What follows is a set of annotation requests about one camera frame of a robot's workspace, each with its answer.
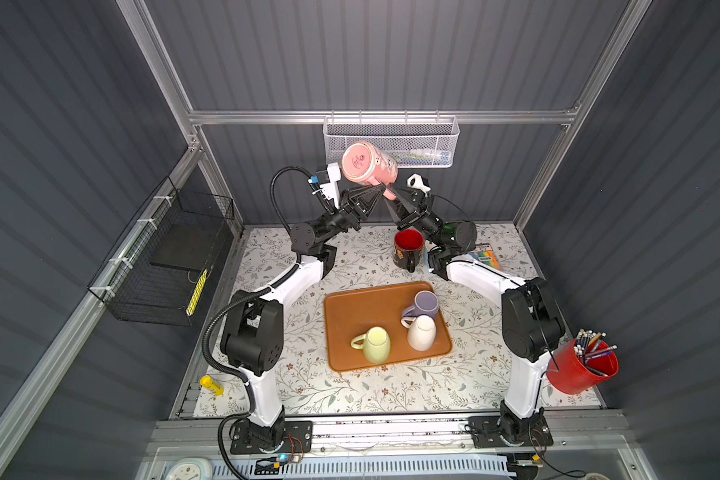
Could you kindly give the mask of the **pink mug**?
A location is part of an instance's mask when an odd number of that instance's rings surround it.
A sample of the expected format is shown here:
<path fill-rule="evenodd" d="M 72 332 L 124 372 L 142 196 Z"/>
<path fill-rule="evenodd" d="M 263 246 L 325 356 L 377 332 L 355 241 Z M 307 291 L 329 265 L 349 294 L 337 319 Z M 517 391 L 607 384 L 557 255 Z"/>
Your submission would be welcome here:
<path fill-rule="evenodd" d="M 358 141 L 344 152 L 340 167 L 343 176 L 360 185 L 386 186 L 383 196 L 396 200 L 396 195 L 388 187 L 398 177 L 396 160 L 375 145 L 367 141 Z"/>

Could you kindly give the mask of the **black mug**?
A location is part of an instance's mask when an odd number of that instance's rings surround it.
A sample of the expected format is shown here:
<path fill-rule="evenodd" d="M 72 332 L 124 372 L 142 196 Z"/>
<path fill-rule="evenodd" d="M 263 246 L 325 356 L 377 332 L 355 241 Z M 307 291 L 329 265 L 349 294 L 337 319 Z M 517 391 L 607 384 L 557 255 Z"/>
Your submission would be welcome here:
<path fill-rule="evenodd" d="M 416 270 L 425 245 L 424 236 L 415 229 L 399 231 L 394 236 L 394 264 L 410 273 Z"/>

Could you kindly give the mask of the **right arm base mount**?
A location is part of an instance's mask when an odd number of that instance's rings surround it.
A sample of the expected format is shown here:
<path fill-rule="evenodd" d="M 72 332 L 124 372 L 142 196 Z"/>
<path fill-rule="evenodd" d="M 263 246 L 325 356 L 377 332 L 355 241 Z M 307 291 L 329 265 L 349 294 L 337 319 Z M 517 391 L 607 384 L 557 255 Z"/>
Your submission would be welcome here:
<path fill-rule="evenodd" d="M 551 430 L 540 407 L 528 418 L 520 418 L 504 403 L 498 414 L 471 416 L 464 427 L 476 448 L 534 447 L 554 444 Z"/>

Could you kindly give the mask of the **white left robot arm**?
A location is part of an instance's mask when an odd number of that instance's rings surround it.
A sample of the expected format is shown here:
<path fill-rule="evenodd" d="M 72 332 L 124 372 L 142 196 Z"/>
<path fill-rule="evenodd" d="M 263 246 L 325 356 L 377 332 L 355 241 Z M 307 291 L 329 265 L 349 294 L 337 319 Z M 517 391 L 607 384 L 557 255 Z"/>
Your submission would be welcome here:
<path fill-rule="evenodd" d="M 283 351 L 286 311 L 333 268 L 337 249 L 328 241 L 358 230 L 383 192 L 382 185 L 362 186 L 343 191 L 338 206 L 323 200 L 323 215 L 286 230 L 296 254 L 294 264 L 257 291 L 235 292 L 214 315 L 204 333 L 204 357 L 209 366 L 243 382 L 253 425 L 275 429 L 283 422 L 283 405 L 271 371 Z"/>

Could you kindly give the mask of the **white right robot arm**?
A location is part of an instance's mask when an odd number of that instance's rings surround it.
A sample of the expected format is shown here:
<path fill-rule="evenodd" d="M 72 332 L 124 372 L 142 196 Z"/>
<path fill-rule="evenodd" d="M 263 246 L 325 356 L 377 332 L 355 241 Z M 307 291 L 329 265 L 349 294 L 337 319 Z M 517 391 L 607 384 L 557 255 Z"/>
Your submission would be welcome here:
<path fill-rule="evenodd" d="M 432 245 L 427 253 L 429 271 L 501 306 L 502 338 L 512 354 L 502 409 L 518 420 L 538 414 L 542 378 L 565 334 L 550 287 L 539 277 L 512 276 L 472 257 L 477 243 L 475 223 L 444 220 L 433 210 L 432 195 L 393 184 L 388 189 L 396 196 L 386 203 L 397 226 L 419 231 Z"/>

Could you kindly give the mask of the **light green mug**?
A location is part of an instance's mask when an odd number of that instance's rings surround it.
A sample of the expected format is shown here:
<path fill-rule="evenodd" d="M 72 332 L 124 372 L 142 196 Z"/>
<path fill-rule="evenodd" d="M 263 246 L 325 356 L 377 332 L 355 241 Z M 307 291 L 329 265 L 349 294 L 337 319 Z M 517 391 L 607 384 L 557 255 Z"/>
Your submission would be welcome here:
<path fill-rule="evenodd" d="M 389 358 L 391 340 L 384 328 L 374 326 L 364 334 L 353 338 L 350 346 L 361 350 L 365 359 L 371 364 L 382 364 Z"/>

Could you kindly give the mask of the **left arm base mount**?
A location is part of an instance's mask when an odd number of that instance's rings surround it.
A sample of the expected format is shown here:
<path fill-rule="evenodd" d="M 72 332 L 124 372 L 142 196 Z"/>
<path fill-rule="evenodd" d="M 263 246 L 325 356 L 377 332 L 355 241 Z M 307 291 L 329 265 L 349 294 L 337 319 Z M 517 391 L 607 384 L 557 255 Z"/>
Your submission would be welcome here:
<path fill-rule="evenodd" d="M 314 424 L 311 421 L 278 421 L 262 427 L 249 420 L 240 420 L 231 430 L 233 455 L 309 453 L 312 448 Z"/>

